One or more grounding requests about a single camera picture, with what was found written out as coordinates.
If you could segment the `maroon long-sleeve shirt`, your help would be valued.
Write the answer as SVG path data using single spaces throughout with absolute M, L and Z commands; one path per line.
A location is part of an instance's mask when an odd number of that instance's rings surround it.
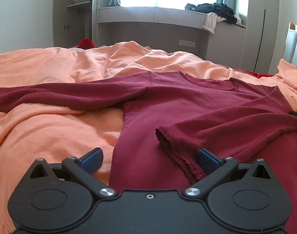
M 94 198 L 60 164 L 36 160 L 10 196 L 17 233 L 290 233 L 292 200 L 260 153 L 297 117 L 278 87 L 139 72 L 83 83 L 0 88 L 0 112 L 23 104 L 124 112 L 109 183 Z M 207 175 L 205 148 L 238 169 L 206 197 L 184 197 Z

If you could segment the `pile of dark clothes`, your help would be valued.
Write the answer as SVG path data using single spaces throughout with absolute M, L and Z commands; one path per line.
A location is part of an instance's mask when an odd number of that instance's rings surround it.
M 215 13 L 218 16 L 225 18 L 226 23 L 228 24 L 236 24 L 238 22 L 238 19 L 235 17 L 234 10 L 223 3 L 204 3 L 198 4 L 197 6 L 188 3 L 185 6 L 185 10 L 200 12 L 204 14 Z

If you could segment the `grey padded headboard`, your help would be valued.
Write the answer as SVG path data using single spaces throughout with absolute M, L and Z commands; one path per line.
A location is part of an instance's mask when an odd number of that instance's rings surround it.
M 283 59 L 297 66 L 297 25 L 292 22 L 289 23 Z

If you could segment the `orange duvet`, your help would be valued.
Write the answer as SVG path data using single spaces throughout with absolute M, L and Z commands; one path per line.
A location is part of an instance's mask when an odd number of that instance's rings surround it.
M 258 79 L 187 52 L 167 53 L 133 41 L 85 51 L 46 48 L 2 53 L 0 87 L 95 81 L 145 70 L 180 70 L 196 78 L 237 78 L 254 85 L 277 86 L 297 110 L 297 66 L 284 60 L 278 63 L 277 74 Z M 14 230 L 7 211 L 8 199 L 36 158 L 56 163 L 100 147 L 104 162 L 94 176 L 107 183 L 122 127 L 123 113 L 117 108 L 81 113 L 64 107 L 24 104 L 9 113 L 0 113 L 0 233 Z M 268 162 L 290 195 L 292 213 L 286 228 L 297 233 L 297 132 L 270 142 L 260 157 Z

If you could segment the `tall grey right wardrobe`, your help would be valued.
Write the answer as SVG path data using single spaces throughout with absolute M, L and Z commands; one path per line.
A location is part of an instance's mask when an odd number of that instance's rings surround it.
M 239 68 L 269 72 L 278 32 L 280 0 L 248 0 L 248 15 Z

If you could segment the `red item behind bed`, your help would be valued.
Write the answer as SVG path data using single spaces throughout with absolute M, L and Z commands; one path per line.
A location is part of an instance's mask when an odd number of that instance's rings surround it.
M 88 50 L 95 48 L 95 44 L 89 38 L 83 39 L 78 45 L 77 48 Z

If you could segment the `white garment hanging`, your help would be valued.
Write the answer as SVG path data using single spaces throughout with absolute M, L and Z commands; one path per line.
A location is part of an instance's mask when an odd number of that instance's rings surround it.
M 219 16 L 217 13 L 210 12 L 206 15 L 206 20 L 202 28 L 208 33 L 215 35 L 215 28 L 217 23 L 225 21 L 226 18 Z

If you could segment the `grey window bench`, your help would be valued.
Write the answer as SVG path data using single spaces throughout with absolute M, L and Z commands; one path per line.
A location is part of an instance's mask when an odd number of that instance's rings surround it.
M 203 26 L 203 13 L 160 7 L 104 7 L 97 11 L 97 46 L 135 41 L 168 53 L 184 51 L 213 63 L 237 68 L 245 29 L 218 22 L 214 33 Z

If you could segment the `open grey wardrobe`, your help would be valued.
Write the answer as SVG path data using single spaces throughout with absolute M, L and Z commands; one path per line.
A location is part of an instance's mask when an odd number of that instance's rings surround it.
M 53 45 L 73 48 L 83 39 L 91 39 L 92 10 L 93 0 L 53 0 Z

